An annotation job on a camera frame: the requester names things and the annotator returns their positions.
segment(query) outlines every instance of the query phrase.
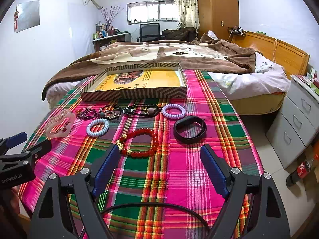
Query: yellow paper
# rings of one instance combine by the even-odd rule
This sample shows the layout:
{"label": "yellow paper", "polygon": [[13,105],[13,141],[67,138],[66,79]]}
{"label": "yellow paper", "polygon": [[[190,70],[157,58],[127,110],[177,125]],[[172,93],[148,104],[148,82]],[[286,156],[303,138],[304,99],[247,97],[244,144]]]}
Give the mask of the yellow paper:
{"label": "yellow paper", "polygon": [[181,83],[173,70],[142,70],[108,75],[94,91],[177,86]]}

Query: light blue spiral hair tie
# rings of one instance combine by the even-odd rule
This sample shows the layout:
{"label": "light blue spiral hair tie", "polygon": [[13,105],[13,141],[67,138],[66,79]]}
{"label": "light blue spiral hair tie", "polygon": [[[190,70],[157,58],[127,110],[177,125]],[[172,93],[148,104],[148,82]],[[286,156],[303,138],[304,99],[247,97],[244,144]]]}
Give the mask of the light blue spiral hair tie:
{"label": "light blue spiral hair tie", "polygon": [[[99,124],[99,123],[104,123],[104,127],[102,128],[101,131],[99,132],[92,132],[91,131],[91,128],[96,125],[96,124]],[[100,137],[102,135],[104,135],[107,131],[108,131],[108,128],[110,126],[110,123],[107,119],[96,119],[96,120],[93,120],[88,126],[87,126],[87,134],[90,136],[90,137]]]}

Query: drawer handle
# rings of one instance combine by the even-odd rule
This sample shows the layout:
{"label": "drawer handle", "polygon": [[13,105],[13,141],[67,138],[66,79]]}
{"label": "drawer handle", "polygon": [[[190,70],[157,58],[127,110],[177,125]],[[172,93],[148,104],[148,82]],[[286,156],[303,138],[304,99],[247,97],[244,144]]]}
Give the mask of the drawer handle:
{"label": "drawer handle", "polygon": [[307,105],[309,106],[309,111],[310,111],[310,110],[311,110],[311,105],[310,105],[309,103],[307,103],[307,102],[304,100],[304,98],[301,98],[301,104],[302,104],[302,101],[304,101],[305,104],[307,104]]}
{"label": "drawer handle", "polygon": [[299,124],[300,124],[299,128],[301,128],[302,122],[299,119],[297,119],[297,117],[295,115],[293,116],[293,118],[296,119],[299,122]]}
{"label": "drawer handle", "polygon": [[290,145],[290,143],[291,143],[291,138],[287,135],[286,131],[284,132],[284,136],[285,136],[285,135],[289,138],[290,141],[289,141],[288,144]]}

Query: white drawer cabinet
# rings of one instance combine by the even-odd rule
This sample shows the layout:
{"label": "white drawer cabinet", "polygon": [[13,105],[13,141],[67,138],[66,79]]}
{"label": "white drawer cabinet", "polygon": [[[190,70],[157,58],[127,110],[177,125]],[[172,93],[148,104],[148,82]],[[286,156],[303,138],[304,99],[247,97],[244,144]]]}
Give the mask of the white drawer cabinet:
{"label": "white drawer cabinet", "polygon": [[266,136],[282,166],[288,167],[319,130],[319,96],[298,77],[291,86]]}

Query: pink hair clip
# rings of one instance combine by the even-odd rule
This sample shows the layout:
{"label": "pink hair clip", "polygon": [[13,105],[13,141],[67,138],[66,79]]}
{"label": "pink hair clip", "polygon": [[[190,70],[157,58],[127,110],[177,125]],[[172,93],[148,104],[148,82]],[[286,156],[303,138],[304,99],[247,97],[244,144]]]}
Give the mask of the pink hair clip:
{"label": "pink hair clip", "polygon": [[[68,121],[64,125],[52,131],[55,126],[60,125],[65,119],[68,118]],[[44,127],[45,133],[48,138],[57,138],[57,137],[66,137],[71,132],[71,127],[75,122],[75,114],[70,110],[62,110],[56,117],[52,117],[48,120],[47,124]]]}

